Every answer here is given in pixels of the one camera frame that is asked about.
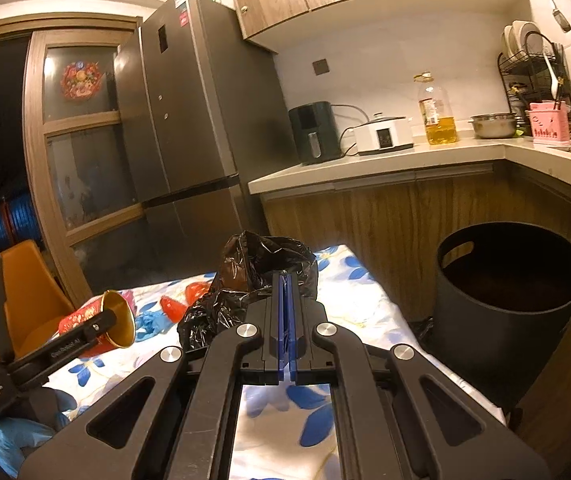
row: floral tablecloth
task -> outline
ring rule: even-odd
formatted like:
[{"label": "floral tablecloth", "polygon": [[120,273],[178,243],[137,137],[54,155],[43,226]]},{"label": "floral tablecloth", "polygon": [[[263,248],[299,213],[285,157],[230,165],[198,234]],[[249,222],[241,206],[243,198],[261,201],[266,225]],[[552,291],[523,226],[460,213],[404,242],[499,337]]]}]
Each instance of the floral tablecloth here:
[{"label": "floral tablecloth", "polygon": [[[398,306],[393,304],[354,253],[346,246],[316,254],[319,263],[318,301],[328,319],[355,332],[364,343],[389,349],[406,343],[420,349]],[[136,305],[138,316],[160,310],[161,296],[184,301],[185,287],[213,279],[214,273],[187,280],[122,291]],[[75,418],[147,359],[169,345],[178,345],[172,326],[165,333],[91,359],[75,360],[50,377],[46,386],[71,394],[78,408]],[[466,393],[503,422],[501,410],[478,391],[424,355]],[[289,380],[278,386],[243,388],[230,468],[231,480],[340,480],[329,386],[296,386]]]}]

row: orange chair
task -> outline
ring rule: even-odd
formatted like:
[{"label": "orange chair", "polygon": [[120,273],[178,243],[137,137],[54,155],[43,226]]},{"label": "orange chair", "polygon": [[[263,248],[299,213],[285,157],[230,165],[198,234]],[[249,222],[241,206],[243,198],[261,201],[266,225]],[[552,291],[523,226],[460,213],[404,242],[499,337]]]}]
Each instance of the orange chair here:
[{"label": "orange chair", "polygon": [[58,330],[75,308],[51,276],[32,240],[1,253],[6,321],[14,358],[36,350]]}]

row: refrigerator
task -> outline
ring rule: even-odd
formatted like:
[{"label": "refrigerator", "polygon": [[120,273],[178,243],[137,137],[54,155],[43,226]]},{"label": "refrigerator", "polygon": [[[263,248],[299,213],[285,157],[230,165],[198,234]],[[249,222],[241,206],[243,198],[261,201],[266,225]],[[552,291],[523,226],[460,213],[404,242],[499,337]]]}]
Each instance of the refrigerator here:
[{"label": "refrigerator", "polygon": [[114,62],[124,144],[168,279],[216,270],[226,241],[267,234],[248,182],[298,164],[272,54],[234,10],[168,0]]}]

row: triangular cutout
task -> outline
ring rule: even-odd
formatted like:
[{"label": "triangular cutout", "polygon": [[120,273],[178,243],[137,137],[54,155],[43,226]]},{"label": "triangular cutout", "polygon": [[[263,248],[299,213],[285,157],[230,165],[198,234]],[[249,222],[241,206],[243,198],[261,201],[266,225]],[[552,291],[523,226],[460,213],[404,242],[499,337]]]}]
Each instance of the triangular cutout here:
[{"label": "triangular cutout", "polygon": [[88,424],[89,436],[102,440],[115,449],[125,447],[154,383],[153,378],[145,377],[134,384],[117,402]]},{"label": "triangular cutout", "polygon": [[483,431],[481,424],[427,377],[419,380],[448,446],[459,446]]}]

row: pink utensil holder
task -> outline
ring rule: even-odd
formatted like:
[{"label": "pink utensil holder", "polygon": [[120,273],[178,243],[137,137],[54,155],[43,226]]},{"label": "pink utensil holder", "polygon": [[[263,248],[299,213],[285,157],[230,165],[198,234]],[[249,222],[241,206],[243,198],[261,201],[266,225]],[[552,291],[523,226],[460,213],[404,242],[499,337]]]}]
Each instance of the pink utensil holder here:
[{"label": "pink utensil holder", "polygon": [[561,102],[561,109],[554,109],[554,101],[530,103],[530,124],[534,142],[569,146],[568,105]]}]

